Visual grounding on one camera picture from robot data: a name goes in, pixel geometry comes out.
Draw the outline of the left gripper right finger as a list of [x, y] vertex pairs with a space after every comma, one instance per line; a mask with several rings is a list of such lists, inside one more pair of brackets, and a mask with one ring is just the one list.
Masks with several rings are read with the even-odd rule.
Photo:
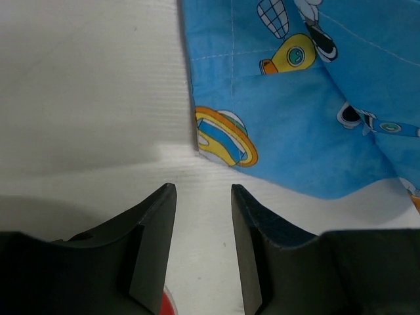
[[418, 314], [417, 229], [315, 235], [231, 189], [246, 314]]

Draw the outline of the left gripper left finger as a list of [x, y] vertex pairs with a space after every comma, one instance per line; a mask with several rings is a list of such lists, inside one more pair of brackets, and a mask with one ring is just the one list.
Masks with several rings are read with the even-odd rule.
[[69, 240], [1, 233], [2, 314], [159, 314], [174, 184]]

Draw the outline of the red teal floral plate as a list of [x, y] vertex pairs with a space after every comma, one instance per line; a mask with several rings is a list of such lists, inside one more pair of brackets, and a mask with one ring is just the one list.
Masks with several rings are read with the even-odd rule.
[[159, 315], [177, 315], [177, 308], [171, 292], [169, 291], [168, 287], [164, 285], [163, 287], [163, 295], [161, 301], [161, 309]]

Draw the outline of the blue space print cloth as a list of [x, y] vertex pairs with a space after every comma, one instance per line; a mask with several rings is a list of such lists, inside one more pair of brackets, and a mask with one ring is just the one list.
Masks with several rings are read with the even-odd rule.
[[419, 205], [418, 1], [183, 1], [198, 150], [317, 198]]

